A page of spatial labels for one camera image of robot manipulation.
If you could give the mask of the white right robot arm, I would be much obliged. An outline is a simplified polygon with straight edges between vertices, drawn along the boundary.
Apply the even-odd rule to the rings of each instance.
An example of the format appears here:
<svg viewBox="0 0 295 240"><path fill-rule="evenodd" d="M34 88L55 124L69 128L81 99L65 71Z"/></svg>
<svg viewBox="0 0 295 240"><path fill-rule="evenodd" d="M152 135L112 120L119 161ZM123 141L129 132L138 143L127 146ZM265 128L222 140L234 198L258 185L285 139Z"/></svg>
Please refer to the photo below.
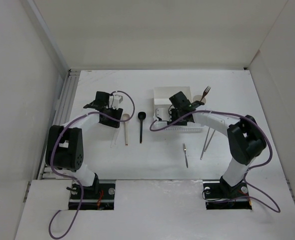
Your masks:
<svg viewBox="0 0 295 240"><path fill-rule="evenodd" d="M253 160L267 146L255 119L250 115L239 116L234 113L211 111L200 101L190 102L181 91L169 100L174 107L171 110L173 122L201 124L227 137L232 159L218 186L223 196L231 197L237 192Z"/></svg>

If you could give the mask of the brown wooden fork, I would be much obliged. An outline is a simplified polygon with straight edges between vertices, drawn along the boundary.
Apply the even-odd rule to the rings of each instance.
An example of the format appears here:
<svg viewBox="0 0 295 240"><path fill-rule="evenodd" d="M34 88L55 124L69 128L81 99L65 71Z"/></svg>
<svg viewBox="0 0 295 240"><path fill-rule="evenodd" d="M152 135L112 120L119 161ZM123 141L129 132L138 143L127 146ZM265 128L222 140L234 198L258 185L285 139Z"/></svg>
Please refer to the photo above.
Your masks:
<svg viewBox="0 0 295 240"><path fill-rule="evenodd" d="M211 90L211 87L210 86L207 86L205 88L205 90L202 93L201 99L199 100L200 102L203 101L203 99L208 95L208 93L210 92L210 90Z"/></svg>

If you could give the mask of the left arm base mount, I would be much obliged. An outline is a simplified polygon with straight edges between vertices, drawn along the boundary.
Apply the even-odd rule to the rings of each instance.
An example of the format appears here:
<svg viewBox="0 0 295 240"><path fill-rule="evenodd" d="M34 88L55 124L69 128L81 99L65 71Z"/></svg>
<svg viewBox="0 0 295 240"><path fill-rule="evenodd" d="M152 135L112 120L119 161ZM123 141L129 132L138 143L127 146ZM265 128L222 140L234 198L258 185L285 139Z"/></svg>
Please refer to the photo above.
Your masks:
<svg viewBox="0 0 295 240"><path fill-rule="evenodd" d="M77 210L81 200L81 187L73 183L71 187L67 187L66 189L70 191L68 209ZM80 210L114 210L115 194L116 182L114 180L100 180L96 190L93 190L93 187L84 187Z"/></svg>

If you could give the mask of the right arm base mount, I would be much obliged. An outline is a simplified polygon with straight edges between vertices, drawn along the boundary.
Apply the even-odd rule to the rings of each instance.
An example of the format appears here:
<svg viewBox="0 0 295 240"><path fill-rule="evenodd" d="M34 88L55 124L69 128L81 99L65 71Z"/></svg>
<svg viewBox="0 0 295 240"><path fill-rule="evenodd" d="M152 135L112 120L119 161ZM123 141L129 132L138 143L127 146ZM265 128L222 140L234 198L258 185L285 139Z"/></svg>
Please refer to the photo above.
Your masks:
<svg viewBox="0 0 295 240"><path fill-rule="evenodd" d="M207 210L252 210L245 182L241 181L235 187L230 187L220 180L205 180L202 185L202 198Z"/></svg>

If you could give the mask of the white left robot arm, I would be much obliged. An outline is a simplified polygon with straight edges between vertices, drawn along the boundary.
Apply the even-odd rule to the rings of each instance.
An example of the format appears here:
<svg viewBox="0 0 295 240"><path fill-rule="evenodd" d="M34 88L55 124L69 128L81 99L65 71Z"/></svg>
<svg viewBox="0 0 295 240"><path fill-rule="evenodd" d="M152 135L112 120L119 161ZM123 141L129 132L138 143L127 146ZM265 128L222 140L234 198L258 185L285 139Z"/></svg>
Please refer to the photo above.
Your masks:
<svg viewBox="0 0 295 240"><path fill-rule="evenodd" d="M92 199L100 191L99 178L84 164L83 136L99 124L119 128L123 109L123 97L116 93L97 91L95 99L86 104L81 112L62 125L52 125L48 133L45 162L61 177L71 176L79 180L76 192Z"/></svg>

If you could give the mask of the clear chopstick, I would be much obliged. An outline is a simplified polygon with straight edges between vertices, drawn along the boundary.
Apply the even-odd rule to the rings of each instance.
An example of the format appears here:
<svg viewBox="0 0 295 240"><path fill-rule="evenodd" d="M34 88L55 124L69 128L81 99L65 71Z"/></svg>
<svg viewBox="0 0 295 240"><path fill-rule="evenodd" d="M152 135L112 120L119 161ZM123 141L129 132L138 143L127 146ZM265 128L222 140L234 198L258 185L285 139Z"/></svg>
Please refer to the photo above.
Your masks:
<svg viewBox="0 0 295 240"><path fill-rule="evenodd" d="M112 141L111 141L111 144L110 144L110 147L111 147L111 148L114 148L114 147L116 146L116 141L117 141L117 138L118 138L119 132L120 132L120 129L119 129L119 128L116 128L116 129L114 130L113 137L112 137Z"/></svg>

